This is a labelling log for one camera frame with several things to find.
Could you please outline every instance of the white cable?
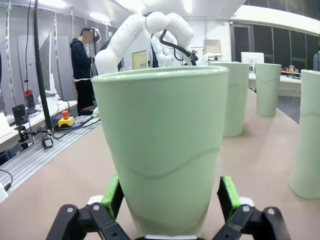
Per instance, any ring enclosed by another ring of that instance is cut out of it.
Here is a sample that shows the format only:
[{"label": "white cable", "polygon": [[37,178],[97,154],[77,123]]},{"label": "white cable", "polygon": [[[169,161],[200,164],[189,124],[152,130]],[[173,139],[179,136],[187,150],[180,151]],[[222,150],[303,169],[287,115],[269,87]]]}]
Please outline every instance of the white cable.
[{"label": "white cable", "polygon": [[90,79],[92,79],[92,63],[94,62],[94,52],[92,51],[92,44],[90,44],[91,47],[91,67],[90,67]]}]

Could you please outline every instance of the person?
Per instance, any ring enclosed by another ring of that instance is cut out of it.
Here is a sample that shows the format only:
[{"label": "person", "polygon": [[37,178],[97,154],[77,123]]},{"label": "person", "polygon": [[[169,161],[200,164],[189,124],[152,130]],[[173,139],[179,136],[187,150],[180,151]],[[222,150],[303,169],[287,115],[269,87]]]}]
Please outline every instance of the person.
[{"label": "person", "polygon": [[313,70],[320,72],[320,46],[316,54],[313,56]]},{"label": "person", "polygon": [[90,30],[90,28],[85,27],[81,30],[80,36],[78,38],[74,38],[70,43],[73,78],[75,88],[78,93],[78,114],[82,109],[94,105],[94,89],[92,86],[91,77],[92,63],[94,63],[95,58],[88,57],[83,44],[83,32]]}]

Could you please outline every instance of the brown table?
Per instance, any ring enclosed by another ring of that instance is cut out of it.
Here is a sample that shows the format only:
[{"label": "brown table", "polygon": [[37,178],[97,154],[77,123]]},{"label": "brown table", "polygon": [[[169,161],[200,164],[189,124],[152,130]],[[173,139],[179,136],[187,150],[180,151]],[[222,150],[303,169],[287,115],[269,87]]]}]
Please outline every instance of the brown table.
[{"label": "brown table", "polygon": [[[249,91],[243,135],[223,140],[202,237],[211,239],[223,224],[216,192],[219,176],[229,175],[239,195],[252,198],[260,210],[269,206],[280,208],[293,240],[319,239],[320,200],[303,200],[288,187],[299,125],[279,110],[275,117],[258,116],[255,111],[256,95]],[[111,154],[99,126],[0,204],[0,239],[45,239],[62,205],[83,207],[91,196],[105,192],[114,173]],[[118,222],[131,239],[138,237],[125,202]],[[99,237],[90,234],[86,239]]]}]

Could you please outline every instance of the light green cup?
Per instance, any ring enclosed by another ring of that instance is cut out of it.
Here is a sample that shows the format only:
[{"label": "light green cup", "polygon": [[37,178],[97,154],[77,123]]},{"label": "light green cup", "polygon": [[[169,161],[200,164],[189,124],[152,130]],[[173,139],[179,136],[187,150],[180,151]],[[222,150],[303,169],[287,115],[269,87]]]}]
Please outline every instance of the light green cup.
[{"label": "light green cup", "polygon": [[276,115],[281,65],[256,63],[256,113],[265,117]]},{"label": "light green cup", "polygon": [[181,66],[93,78],[104,135],[141,235],[201,235],[228,75],[225,67]]},{"label": "light green cup", "polygon": [[213,61],[210,62],[210,66],[221,66],[230,70],[223,136],[240,136],[245,124],[250,65],[239,62]]},{"label": "light green cup", "polygon": [[320,72],[302,70],[298,146],[289,178],[294,193],[320,198]]}]

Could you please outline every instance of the white ceiling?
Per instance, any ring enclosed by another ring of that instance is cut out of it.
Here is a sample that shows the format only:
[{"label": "white ceiling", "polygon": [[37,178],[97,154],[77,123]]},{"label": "white ceiling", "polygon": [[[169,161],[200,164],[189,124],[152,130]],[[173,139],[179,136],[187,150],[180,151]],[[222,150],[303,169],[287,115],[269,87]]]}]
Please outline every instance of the white ceiling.
[{"label": "white ceiling", "polygon": [[[63,0],[68,7],[55,9],[78,17],[90,18],[92,12],[111,18],[111,24],[118,27],[132,13],[148,12],[177,13],[185,18],[208,17],[219,20],[229,20],[245,0],[192,0],[192,12],[185,11],[182,0]],[[29,0],[11,0],[12,3],[28,5]]]}]

